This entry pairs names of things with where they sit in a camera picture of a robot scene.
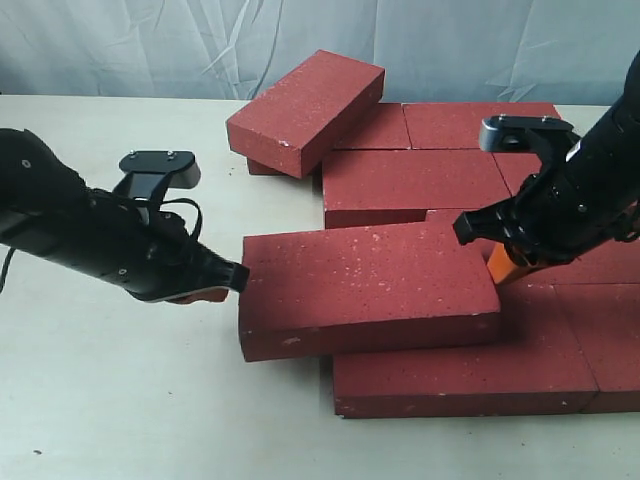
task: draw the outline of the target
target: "white curtain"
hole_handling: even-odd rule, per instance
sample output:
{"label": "white curtain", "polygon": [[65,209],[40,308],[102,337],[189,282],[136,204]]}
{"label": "white curtain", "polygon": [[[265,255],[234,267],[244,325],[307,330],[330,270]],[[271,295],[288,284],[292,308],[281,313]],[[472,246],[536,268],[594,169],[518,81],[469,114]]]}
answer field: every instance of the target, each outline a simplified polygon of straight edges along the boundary
{"label": "white curtain", "polygon": [[608,104],[638,0],[0,0],[0,92],[248,99],[323,48],[385,101]]}

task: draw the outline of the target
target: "table surface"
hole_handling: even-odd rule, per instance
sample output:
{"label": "table surface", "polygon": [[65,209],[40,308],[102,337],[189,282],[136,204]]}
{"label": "table surface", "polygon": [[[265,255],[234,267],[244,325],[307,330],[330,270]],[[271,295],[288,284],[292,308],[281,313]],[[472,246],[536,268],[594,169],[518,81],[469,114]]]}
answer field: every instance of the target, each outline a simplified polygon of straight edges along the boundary
{"label": "table surface", "polygon": [[[0,96],[90,186],[130,150],[193,151],[203,243],[322,228],[309,181],[250,177],[225,120],[244,102]],[[604,107],[559,106],[584,133]],[[171,196],[182,195],[178,191]],[[191,212],[187,214],[191,222]],[[4,257],[6,249],[0,247]],[[315,359],[246,364],[237,296],[147,305],[18,253],[0,296],[0,479],[634,478],[640,415],[344,420]]]}

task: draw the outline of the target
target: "black cable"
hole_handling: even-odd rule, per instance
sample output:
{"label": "black cable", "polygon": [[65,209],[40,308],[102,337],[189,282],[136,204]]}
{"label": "black cable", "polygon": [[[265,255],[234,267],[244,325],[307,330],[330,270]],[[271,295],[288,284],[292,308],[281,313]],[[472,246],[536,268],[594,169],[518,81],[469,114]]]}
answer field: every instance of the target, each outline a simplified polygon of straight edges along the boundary
{"label": "black cable", "polygon": [[16,253],[15,248],[10,248],[7,256],[4,258],[4,263],[2,264],[2,272],[0,272],[0,293],[4,290],[4,285],[7,281],[7,275],[9,274],[9,265],[11,264],[11,259],[13,255]]}

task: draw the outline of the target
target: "brick stack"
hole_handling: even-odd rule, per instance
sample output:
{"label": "brick stack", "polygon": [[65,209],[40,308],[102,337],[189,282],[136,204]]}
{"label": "brick stack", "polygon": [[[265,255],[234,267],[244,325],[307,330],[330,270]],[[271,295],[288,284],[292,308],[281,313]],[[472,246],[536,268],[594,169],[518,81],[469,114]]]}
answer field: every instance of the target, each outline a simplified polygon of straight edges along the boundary
{"label": "brick stack", "polygon": [[319,51],[228,120],[250,174],[324,196],[324,230],[245,238],[245,360],[332,356],[349,418],[640,411],[640,244],[496,288],[453,233],[539,169],[480,151],[482,118],[553,105],[381,103],[384,76]]}

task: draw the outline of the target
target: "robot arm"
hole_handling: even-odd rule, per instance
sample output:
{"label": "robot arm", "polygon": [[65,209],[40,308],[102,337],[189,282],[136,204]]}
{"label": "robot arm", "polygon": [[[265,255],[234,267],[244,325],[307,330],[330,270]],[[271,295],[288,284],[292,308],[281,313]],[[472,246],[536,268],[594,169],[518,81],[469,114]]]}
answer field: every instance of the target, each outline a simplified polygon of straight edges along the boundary
{"label": "robot arm", "polygon": [[501,115],[483,121],[479,143],[541,161],[515,196],[464,212],[454,224],[462,245],[497,242],[488,265],[496,283],[571,263],[610,240],[638,238],[640,52],[623,94],[584,137],[559,119]]}
{"label": "robot arm", "polygon": [[[0,243],[119,286],[144,302],[224,301],[249,270],[198,242],[202,213],[169,188],[193,188],[191,152],[132,152],[112,192],[89,188],[29,131],[0,129]],[[198,209],[190,234],[167,203]]]}

